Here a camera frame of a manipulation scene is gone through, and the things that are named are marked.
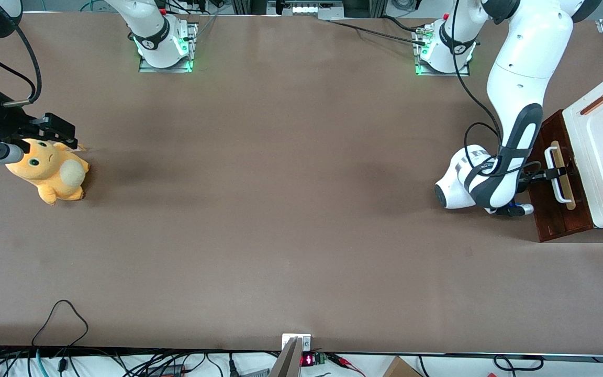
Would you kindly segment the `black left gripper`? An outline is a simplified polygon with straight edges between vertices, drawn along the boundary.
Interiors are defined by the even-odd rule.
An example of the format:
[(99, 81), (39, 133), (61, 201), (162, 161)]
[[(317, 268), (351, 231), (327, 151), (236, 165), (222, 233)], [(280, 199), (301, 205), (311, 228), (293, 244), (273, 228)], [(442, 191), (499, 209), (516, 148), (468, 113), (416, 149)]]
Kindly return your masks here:
[(554, 169), (533, 169), (533, 170), (521, 170), (517, 188), (527, 188), (530, 182), (536, 175), (539, 174), (539, 181), (554, 181), (561, 178), (567, 177), (567, 167), (560, 167)]

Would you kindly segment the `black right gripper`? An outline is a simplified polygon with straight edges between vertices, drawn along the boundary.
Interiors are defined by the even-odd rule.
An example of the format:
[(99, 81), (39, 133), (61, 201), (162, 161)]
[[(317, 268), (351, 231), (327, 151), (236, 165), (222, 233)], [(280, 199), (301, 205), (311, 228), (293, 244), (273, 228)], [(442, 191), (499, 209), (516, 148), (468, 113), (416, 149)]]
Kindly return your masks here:
[(79, 151), (80, 144), (76, 140), (76, 127), (62, 117), (52, 113), (44, 114), (44, 134), (40, 127), (32, 124), (35, 118), (24, 112), (21, 107), (3, 107), (10, 98), (0, 92), (0, 141), (10, 142), (12, 139), (39, 139), (52, 141), (57, 150)]

